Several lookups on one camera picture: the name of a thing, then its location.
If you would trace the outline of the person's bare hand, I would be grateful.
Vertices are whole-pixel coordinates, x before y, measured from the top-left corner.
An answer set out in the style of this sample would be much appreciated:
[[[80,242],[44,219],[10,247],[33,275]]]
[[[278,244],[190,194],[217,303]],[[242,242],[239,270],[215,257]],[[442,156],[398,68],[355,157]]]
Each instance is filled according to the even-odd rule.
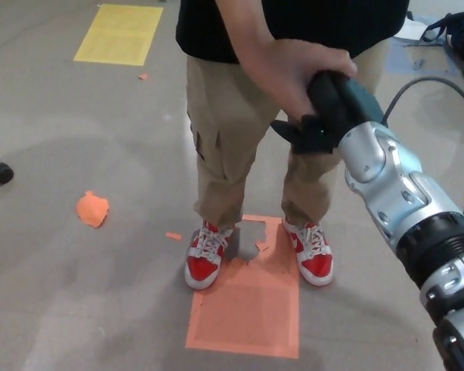
[[[357,66],[347,51],[294,39],[273,40],[258,49],[238,53],[248,76],[279,107],[296,120],[315,111],[307,86],[324,70],[357,74]]]

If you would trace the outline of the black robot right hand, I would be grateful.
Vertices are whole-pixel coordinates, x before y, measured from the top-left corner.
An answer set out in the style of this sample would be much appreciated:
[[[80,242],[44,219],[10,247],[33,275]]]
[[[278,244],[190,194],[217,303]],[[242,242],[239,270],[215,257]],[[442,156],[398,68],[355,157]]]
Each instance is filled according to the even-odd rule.
[[[315,111],[300,122],[275,120],[271,128],[291,144],[298,155],[328,153],[343,136],[366,122],[384,122],[376,97],[342,73],[323,71],[310,81],[307,95]]]

